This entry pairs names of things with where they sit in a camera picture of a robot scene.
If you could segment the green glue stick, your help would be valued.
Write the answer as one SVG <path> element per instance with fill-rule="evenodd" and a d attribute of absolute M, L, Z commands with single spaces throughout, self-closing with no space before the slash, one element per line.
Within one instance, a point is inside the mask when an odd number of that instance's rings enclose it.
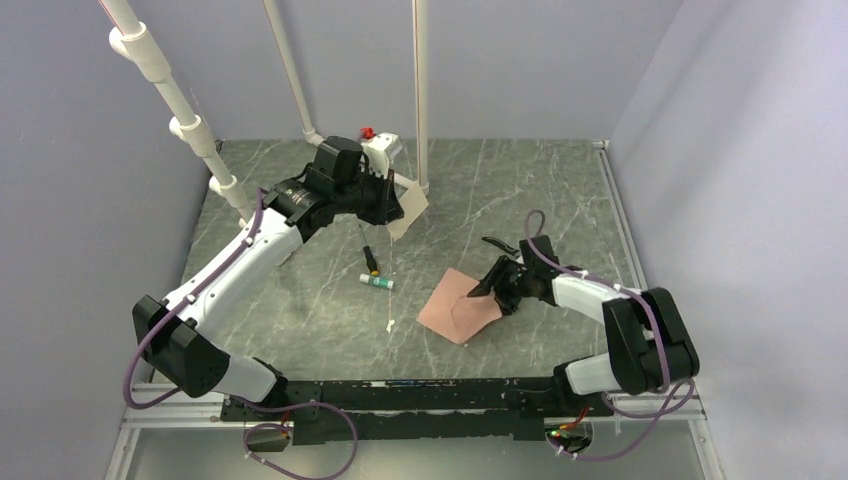
<path fill-rule="evenodd" d="M 369 285 L 375 288 L 385 290 L 392 290 L 394 288 L 393 280 L 378 275 L 361 274 L 359 276 L 359 281 L 365 285 Z"/>

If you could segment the tan paper letter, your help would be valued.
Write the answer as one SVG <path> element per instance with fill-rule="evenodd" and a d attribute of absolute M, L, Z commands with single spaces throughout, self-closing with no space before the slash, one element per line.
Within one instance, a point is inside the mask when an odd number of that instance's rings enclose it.
<path fill-rule="evenodd" d="M 429 207 L 429 201 L 424 189 L 418 182 L 413 182 L 399 199 L 403 210 L 403 217 L 390 222 L 387 231 L 393 241 L 400 240 L 408 231 L 410 226 Z"/>

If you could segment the pink envelope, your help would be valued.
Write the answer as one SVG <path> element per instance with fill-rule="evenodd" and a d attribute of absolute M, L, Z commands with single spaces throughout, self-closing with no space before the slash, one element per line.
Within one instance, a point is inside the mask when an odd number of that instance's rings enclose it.
<path fill-rule="evenodd" d="M 463 345 L 503 314 L 492 294 L 469 297 L 478 281 L 449 268 L 417 317 L 419 324 Z"/>

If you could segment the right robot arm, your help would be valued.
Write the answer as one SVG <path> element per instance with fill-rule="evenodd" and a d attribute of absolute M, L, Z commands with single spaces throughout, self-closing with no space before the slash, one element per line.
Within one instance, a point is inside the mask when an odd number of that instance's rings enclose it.
<path fill-rule="evenodd" d="M 562 265 L 546 235 L 517 247 L 495 237 L 486 241 L 502 254 L 470 297 L 493 295 L 505 315 L 516 312 L 523 299 L 535 298 L 578 312 L 604 329 L 605 353 L 555 368 L 551 401 L 560 413 L 578 413 L 592 394 L 657 392 L 699 373 L 700 359 L 667 289 L 629 289 Z"/>

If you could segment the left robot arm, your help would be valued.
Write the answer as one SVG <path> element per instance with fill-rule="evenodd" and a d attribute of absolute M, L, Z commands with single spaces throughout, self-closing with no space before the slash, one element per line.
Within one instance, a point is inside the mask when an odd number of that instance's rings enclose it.
<path fill-rule="evenodd" d="M 214 331 L 254 284 L 336 217 L 354 215 L 375 226 L 403 218 L 392 168 L 401 149 L 399 137 L 389 133 L 326 138 L 298 175 L 258 191 L 246 226 L 196 275 L 161 300 L 142 297 L 132 309 L 138 347 L 125 373 L 126 404 L 153 405 L 132 397 L 132 375 L 145 361 L 177 393 L 235 396 L 261 419 L 279 417 L 289 403 L 284 374 L 225 351 L 213 343 Z"/>

